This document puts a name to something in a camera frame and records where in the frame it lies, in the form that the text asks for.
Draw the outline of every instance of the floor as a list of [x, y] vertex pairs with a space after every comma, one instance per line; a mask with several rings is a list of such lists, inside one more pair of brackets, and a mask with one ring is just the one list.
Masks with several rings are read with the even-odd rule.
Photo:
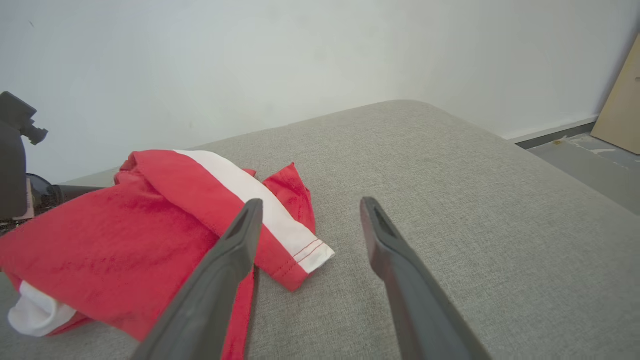
[[602, 195], [640, 215], [640, 156], [589, 134], [528, 150]]

